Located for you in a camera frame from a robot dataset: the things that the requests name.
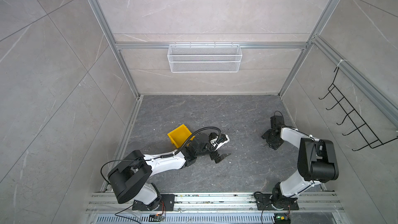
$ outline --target red wire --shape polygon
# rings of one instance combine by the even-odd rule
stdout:
[[[290,205],[289,205],[289,213],[287,213],[287,216],[286,216],[286,217],[289,217],[289,214],[290,214]]]
[[[162,203],[162,215],[163,215],[163,213],[166,212],[166,207],[164,206],[164,202],[163,201],[160,201],[160,202]]]

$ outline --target wire mesh basket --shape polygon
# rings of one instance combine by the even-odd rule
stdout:
[[[173,73],[238,72],[242,52],[237,44],[175,44],[167,58]]]

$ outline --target yellow bin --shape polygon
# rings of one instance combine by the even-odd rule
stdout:
[[[172,143],[179,148],[183,145],[185,140],[191,136],[192,132],[184,124],[167,133],[167,136],[171,139]]]

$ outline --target cable tie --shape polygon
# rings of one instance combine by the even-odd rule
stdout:
[[[348,60],[340,59],[340,62],[337,63],[337,67],[340,65],[340,63],[341,63],[342,61],[348,61]]]

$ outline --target robotic arm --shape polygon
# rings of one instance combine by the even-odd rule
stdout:
[[[336,180],[339,176],[333,142],[321,140],[287,127],[282,116],[271,117],[271,129],[263,136],[271,148],[276,150],[287,141],[297,147],[297,170],[287,180],[277,183],[272,191],[271,203],[275,209],[283,209],[294,202],[300,193],[315,185]]]
[[[153,210],[159,205],[162,196],[155,185],[146,182],[149,177],[167,170],[188,167],[196,161],[196,156],[200,153],[210,152],[211,160],[216,163],[230,155],[227,153],[220,156],[217,152],[222,145],[229,142],[228,135],[221,134],[219,137],[215,132],[206,135],[198,131],[172,152],[148,155],[135,150],[126,156],[108,174],[118,203],[134,200],[142,202],[148,210]],[[193,135],[195,137],[189,146],[185,146]]]

